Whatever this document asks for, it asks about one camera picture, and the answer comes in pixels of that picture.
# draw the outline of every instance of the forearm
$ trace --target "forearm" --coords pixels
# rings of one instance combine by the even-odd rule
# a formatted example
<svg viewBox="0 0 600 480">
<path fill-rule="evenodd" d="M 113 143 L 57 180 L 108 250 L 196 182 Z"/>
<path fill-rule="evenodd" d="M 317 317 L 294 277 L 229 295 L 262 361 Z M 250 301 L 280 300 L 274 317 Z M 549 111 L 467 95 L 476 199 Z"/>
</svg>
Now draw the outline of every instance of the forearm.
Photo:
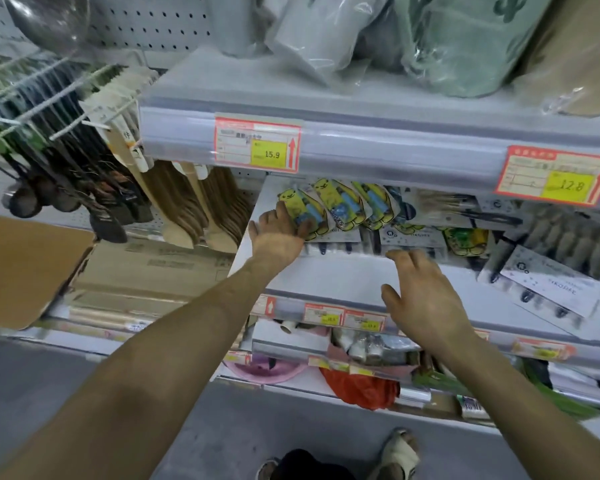
<svg viewBox="0 0 600 480">
<path fill-rule="evenodd" d="M 274 262 L 248 260 L 129 339 L 0 478 L 149 478 L 279 270 Z"/>
<path fill-rule="evenodd" d="M 600 441 L 474 334 L 440 357 L 476 396 L 534 480 L 600 480 Z"/>
</svg>

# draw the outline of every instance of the concrete floor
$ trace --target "concrete floor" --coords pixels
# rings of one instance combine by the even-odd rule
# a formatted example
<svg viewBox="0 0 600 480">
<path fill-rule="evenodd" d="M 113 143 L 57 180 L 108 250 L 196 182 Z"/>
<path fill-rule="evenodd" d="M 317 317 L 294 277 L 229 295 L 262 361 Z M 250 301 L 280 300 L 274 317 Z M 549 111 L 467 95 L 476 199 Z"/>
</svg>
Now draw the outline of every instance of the concrete floor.
<svg viewBox="0 0 600 480">
<path fill-rule="evenodd" d="M 0 462 L 47 421 L 96 364 L 0 342 Z M 504 440 L 420 420 L 209 384 L 154 473 L 156 480 L 251 480 L 295 448 L 364 479 L 392 429 L 414 431 L 419 480 L 528 479 Z"/>
</svg>

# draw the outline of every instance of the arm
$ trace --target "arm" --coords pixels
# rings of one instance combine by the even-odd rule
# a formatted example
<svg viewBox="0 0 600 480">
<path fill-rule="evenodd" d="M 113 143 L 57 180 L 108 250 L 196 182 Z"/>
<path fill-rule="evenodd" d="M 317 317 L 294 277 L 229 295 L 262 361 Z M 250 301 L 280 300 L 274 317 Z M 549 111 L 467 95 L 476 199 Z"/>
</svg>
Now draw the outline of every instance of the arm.
<svg viewBox="0 0 600 480">
<path fill-rule="evenodd" d="M 391 251 L 387 257 L 400 278 L 400 295 L 389 285 L 382 290 L 393 320 L 474 393 L 529 476 L 600 480 L 600 441 L 475 334 L 438 265 L 420 251 Z"/>
<path fill-rule="evenodd" d="M 0 479 L 149 478 L 267 284 L 300 254 L 283 203 L 249 223 L 237 273 L 129 339 L 0 471 Z"/>
</svg>

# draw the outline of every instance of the red bag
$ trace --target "red bag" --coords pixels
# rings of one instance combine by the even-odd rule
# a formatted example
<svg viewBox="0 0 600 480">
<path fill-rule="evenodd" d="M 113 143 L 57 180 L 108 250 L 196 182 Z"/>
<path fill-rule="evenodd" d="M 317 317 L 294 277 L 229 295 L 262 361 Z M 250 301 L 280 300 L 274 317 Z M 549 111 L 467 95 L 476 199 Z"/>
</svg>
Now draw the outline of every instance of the red bag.
<svg viewBox="0 0 600 480">
<path fill-rule="evenodd" d="M 400 394 L 400 383 L 320 368 L 327 384 L 347 404 L 375 411 L 387 409 Z"/>
</svg>

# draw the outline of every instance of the sandal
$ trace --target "sandal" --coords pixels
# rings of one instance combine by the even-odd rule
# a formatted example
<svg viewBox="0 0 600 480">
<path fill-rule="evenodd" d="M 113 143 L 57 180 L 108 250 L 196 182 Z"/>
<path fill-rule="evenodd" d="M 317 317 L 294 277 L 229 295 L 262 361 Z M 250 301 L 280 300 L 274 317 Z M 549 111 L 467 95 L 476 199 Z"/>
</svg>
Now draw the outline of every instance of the sandal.
<svg viewBox="0 0 600 480">
<path fill-rule="evenodd" d="M 270 458 L 266 460 L 260 468 L 258 468 L 258 473 L 256 473 L 256 480 L 271 480 L 271 476 L 273 472 L 278 467 L 280 460 L 277 458 Z"/>
<path fill-rule="evenodd" d="M 409 435 L 410 439 L 405 439 L 403 435 Z M 411 478 L 420 462 L 420 457 L 412 445 L 415 446 L 415 439 L 407 429 L 396 429 L 392 432 L 382 450 L 380 464 L 373 469 L 368 480 L 377 480 L 380 470 L 392 464 L 397 464 L 402 468 L 405 480 Z"/>
</svg>

